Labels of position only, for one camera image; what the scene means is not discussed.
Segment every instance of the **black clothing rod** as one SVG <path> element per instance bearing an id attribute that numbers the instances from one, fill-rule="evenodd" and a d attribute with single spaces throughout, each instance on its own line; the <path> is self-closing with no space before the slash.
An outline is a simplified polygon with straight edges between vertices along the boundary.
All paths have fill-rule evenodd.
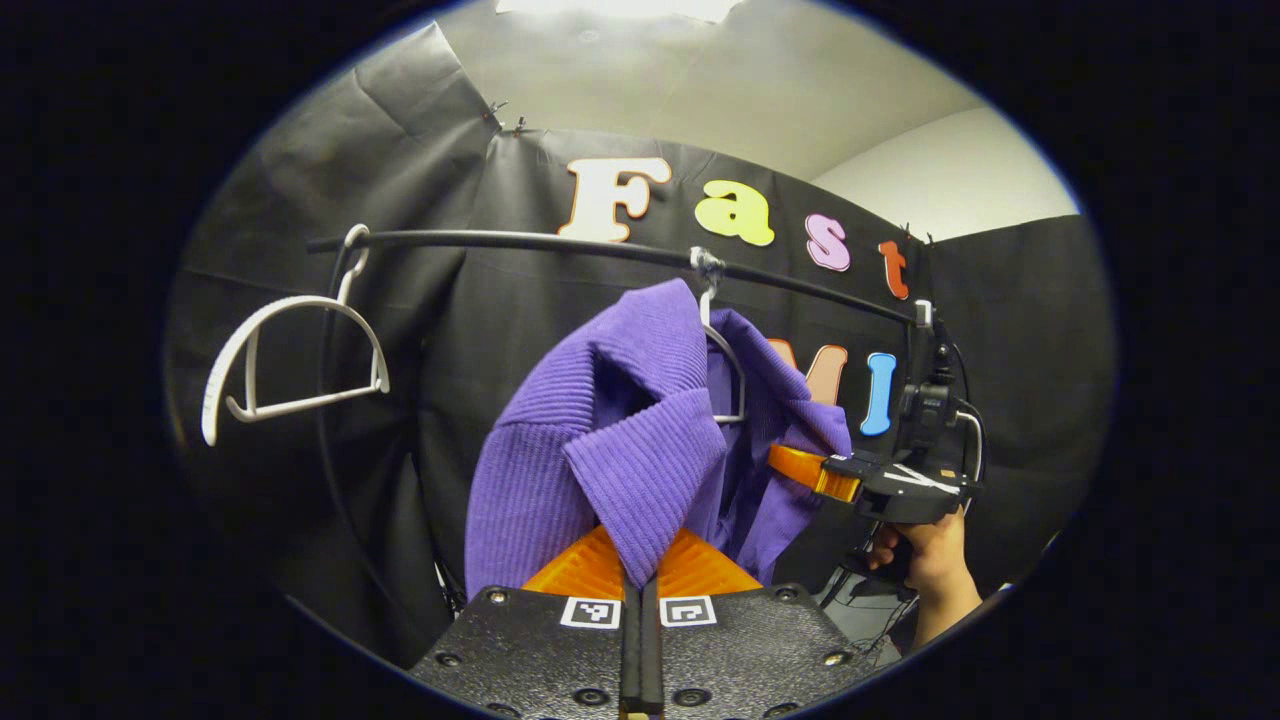
<path id="1" fill-rule="evenodd" d="M 306 249 L 308 254 L 334 252 L 339 246 L 342 246 L 342 241 L 343 238 L 311 240 L 307 241 Z M 645 247 L 643 245 L 630 245 L 625 242 L 568 240 L 558 234 L 535 232 L 461 229 L 388 231 L 370 233 L 367 237 L 357 238 L 352 245 L 353 247 L 507 247 L 517 250 L 552 250 L 561 252 L 577 252 L 581 255 L 603 255 L 605 258 L 640 260 L 643 263 L 654 263 L 685 270 L 694 269 L 690 263 L 689 252 L 677 252 L 675 250 Z M 841 292 L 827 290 L 822 286 L 788 278 L 786 275 L 765 273 L 763 270 L 744 268 L 741 265 L 731 265 L 728 263 L 724 264 L 723 274 L 726 278 L 767 284 L 808 295 L 810 297 L 829 300 L 832 302 L 845 305 L 846 307 L 864 310 L 890 320 L 896 320 L 905 325 L 915 323 L 914 318 L 904 315 L 902 313 L 897 313 L 895 310 L 890 310 L 888 307 L 882 307 L 874 302 L 859 300 Z"/>

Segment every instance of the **light fixture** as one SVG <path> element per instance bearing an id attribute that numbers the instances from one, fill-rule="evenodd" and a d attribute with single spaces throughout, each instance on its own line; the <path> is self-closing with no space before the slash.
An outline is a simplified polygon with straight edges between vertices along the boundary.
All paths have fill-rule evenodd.
<path id="1" fill-rule="evenodd" d="M 685 15 L 718 23 L 742 0 L 498 0 L 498 14 L 585 10 L 614 18 L 659 18 Z"/>

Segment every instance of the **ribbed knit fabric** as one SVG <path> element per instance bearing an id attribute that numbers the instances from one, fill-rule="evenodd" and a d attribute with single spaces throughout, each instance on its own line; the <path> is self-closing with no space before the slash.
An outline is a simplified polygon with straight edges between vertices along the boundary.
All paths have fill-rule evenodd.
<path id="1" fill-rule="evenodd" d="M 745 427 L 712 418 L 713 392 L 714 406 L 728 407 L 728 368 L 708 357 L 682 281 L 623 293 L 543 357 L 480 454 L 467 509 L 470 596 L 520 587 L 596 518 L 636 585 L 681 527 L 768 584 L 820 502 L 768 466 L 769 445 L 847 454 L 849 429 L 744 318 L 718 310 L 712 324 L 746 372 Z"/>

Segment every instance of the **white wall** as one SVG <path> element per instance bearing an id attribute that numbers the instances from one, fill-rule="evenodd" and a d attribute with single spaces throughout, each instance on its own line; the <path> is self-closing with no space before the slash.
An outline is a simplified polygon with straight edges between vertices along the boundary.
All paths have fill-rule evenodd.
<path id="1" fill-rule="evenodd" d="M 1080 211 L 1039 150 L 989 108 L 905 132 L 812 182 L 934 241 Z"/>

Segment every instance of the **clothes hanger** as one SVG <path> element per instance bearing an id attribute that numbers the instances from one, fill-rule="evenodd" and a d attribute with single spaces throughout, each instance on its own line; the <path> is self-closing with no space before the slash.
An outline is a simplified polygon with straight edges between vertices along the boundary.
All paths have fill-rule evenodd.
<path id="1" fill-rule="evenodd" d="M 357 224 L 347 232 L 347 237 L 343 240 L 343 243 L 349 249 L 356 238 L 369 234 L 369 227 Z M 293 297 L 285 297 L 269 305 L 264 305 L 256 313 L 250 315 L 248 319 L 241 323 L 238 328 L 236 328 L 236 332 L 232 333 L 227 345 L 224 345 L 223 350 L 218 354 L 218 359 L 214 360 L 214 368 L 209 373 L 209 382 L 205 384 L 205 402 L 201 409 L 201 430 L 204 432 L 205 442 L 209 443 L 210 447 L 218 442 L 218 401 L 223 395 L 223 386 L 227 384 L 227 375 L 230 373 L 232 363 L 239 354 L 241 347 L 246 343 L 248 347 L 244 352 L 244 407 L 241 407 L 239 404 L 236 402 L 234 397 L 229 395 L 227 396 L 227 409 L 230 410 L 232 416 L 242 423 L 257 423 L 259 420 L 310 410 L 312 407 L 320 407 L 321 405 L 330 405 L 351 397 L 371 395 L 374 392 L 390 392 L 392 382 L 390 375 L 387 372 L 387 359 L 383 356 L 383 346 L 378 342 L 378 336 L 374 334 L 374 329 L 369 327 L 369 323 L 360 316 L 360 313 L 356 313 L 347 305 L 347 297 L 351 293 L 351 283 L 365 269 L 365 264 L 367 261 L 369 246 L 365 246 L 360 249 L 360 258 L 356 260 L 356 265 L 347 270 L 347 273 L 342 277 L 342 286 L 339 286 L 337 300 L 323 295 L 297 295 Z M 365 334 L 369 336 L 369 341 L 374 346 L 374 359 L 369 370 L 367 387 L 259 407 L 256 379 L 257 341 L 262 329 L 262 323 L 275 315 L 279 315 L 280 313 L 284 313 L 285 310 L 292 310 L 294 307 L 326 307 L 329 310 L 337 310 L 338 313 L 342 313 L 355 320 L 356 324 L 365 331 Z"/>
<path id="2" fill-rule="evenodd" d="M 689 261 L 707 283 L 707 288 L 703 290 L 701 297 L 698 299 L 698 314 L 703 320 L 703 331 L 712 342 L 724 351 L 724 356 L 728 357 L 730 364 L 737 373 L 737 414 L 714 415 L 713 418 L 716 419 L 716 423 L 721 425 L 745 421 L 746 373 L 742 372 L 742 364 L 739 361 L 737 354 L 733 352 L 733 348 L 728 346 L 728 341 L 726 341 L 724 336 L 719 334 L 719 332 L 712 327 L 712 300 L 716 297 L 716 291 L 719 288 L 719 279 L 724 270 L 724 261 L 708 252 L 704 247 L 690 249 Z"/>

